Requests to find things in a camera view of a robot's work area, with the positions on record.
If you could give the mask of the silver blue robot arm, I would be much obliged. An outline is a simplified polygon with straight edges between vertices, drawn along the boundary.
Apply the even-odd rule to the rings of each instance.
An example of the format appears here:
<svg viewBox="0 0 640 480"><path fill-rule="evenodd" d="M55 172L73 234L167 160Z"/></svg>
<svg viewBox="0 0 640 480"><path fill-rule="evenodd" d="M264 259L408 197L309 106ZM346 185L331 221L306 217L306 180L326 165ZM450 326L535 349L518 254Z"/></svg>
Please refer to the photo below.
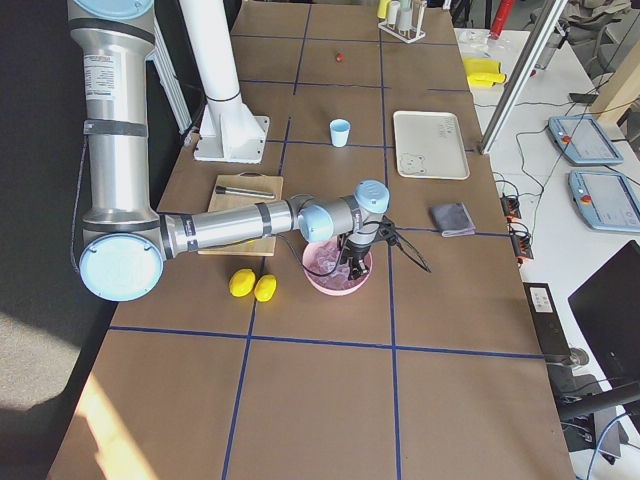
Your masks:
<svg viewBox="0 0 640 480"><path fill-rule="evenodd" d="M72 1L68 24L84 53L92 206L82 220L79 273L88 290L109 301L134 300L181 253L289 231L311 243L337 238L350 278L368 273L365 258L389 203L388 189L376 180L331 201L301 194L195 215L156 213L149 200L145 67L155 46L154 5Z"/></svg>

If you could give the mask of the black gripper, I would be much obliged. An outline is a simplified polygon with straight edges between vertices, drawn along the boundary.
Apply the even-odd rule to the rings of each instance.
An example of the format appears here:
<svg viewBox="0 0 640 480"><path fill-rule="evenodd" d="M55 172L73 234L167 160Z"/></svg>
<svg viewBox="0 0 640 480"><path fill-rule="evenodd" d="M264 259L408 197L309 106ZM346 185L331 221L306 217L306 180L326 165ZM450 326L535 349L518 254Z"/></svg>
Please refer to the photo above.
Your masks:
<svg viewBox="0 0 640 480"><path fill-rule="evenodd" d="M373 243L372 233L351 233L340 235L339 268L348 271L348 279L355 281L364 276L368 269L365 257Z"/></svg>

